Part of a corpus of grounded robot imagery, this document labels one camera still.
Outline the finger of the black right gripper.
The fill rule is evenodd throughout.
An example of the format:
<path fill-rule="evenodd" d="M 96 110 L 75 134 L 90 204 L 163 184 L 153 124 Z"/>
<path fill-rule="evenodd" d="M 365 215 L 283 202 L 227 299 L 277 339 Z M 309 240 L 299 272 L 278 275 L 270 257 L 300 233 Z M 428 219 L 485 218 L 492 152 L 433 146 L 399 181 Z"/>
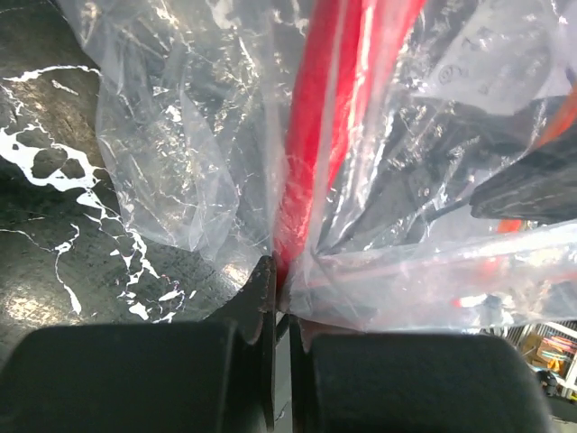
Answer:
<path fill-rule="evenodd" d="M 471 214 L 558 224 L 576 218 L 576 150 L 541 148 L 477 187 Z"/>

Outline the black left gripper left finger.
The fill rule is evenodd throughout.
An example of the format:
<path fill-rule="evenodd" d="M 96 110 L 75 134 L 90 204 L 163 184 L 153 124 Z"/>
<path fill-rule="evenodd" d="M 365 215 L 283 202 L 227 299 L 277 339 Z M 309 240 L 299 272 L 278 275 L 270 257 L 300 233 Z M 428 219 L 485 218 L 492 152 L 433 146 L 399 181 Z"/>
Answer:
<path fill-rule="evenodd" d="M 45 327 L 1 371 L 4 432 L 270 432 L 276 265 L 201 321 Z"/>

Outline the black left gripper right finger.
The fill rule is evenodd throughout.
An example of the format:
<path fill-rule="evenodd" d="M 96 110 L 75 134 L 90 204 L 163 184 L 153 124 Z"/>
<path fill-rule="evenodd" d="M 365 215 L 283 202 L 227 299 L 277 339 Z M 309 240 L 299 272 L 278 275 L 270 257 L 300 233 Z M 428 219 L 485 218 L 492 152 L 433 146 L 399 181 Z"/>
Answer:
<path fill-rule="evenodd" d="M 291 318 L 296 432 L 552 432 L 535 374 L 505 340 L 358 333 Z"/>

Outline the clear zip top bag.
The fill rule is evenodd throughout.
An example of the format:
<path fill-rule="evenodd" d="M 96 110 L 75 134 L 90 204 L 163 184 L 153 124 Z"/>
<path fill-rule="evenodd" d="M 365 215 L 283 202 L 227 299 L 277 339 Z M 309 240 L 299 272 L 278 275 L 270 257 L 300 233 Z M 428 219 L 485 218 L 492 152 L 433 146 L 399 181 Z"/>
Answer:
<path fill-rule="evenodd" d="M 292 92 L 317 1 L 64 1 L 101 71 L 96 136 L 125 226 L 237 284 L 274 259 Z M 483 182 L 576 150 L 573 1 L 422 1 L 280 305 L 363 331 L 576 316 L 576 218 L 472 216 Z"/>

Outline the fake red chili pepper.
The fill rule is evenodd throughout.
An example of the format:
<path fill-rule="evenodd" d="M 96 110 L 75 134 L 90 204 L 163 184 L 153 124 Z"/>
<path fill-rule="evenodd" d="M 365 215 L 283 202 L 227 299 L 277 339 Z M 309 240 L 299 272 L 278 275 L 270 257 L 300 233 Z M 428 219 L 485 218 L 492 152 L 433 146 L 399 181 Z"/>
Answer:
<path fill-rule="evenodd" d="M 389 80 L 422 1 L 317 1 L 292 92 L 274 227 L 277 285 L 303 252 L 317 185 L 330 188 L 374 91 Z"/>

